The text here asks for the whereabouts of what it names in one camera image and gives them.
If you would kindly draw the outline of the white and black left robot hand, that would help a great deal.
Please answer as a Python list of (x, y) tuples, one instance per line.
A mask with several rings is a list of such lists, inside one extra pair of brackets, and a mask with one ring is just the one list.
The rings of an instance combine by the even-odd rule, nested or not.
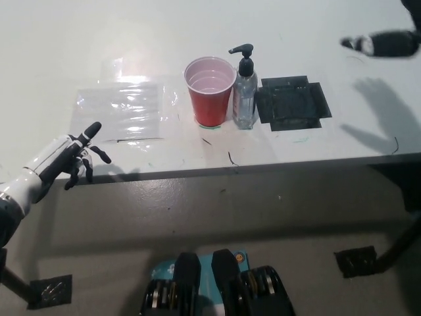
[(93, 163), (90, 153), (96, 153), (106, 164), (111, 163), (105, 151), (91, 143), (101, 127), (100, 122), (94, 122), (77, 137), (65, 134), (54, 139), (27, 168), (36, 173), (46, 186), (52, 185), (61, 173), (70, 175), (65, 190), (73, 188), (82, 176), (92, 183)]

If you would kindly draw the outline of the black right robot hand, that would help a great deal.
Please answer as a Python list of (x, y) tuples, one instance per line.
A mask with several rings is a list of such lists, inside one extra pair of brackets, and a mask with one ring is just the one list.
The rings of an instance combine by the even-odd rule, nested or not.
[(419, 50), (420, 33), (408, 30), (378, 32), (354, 38), (341, 38), (340, 45), (368, 57), (409, 58)]

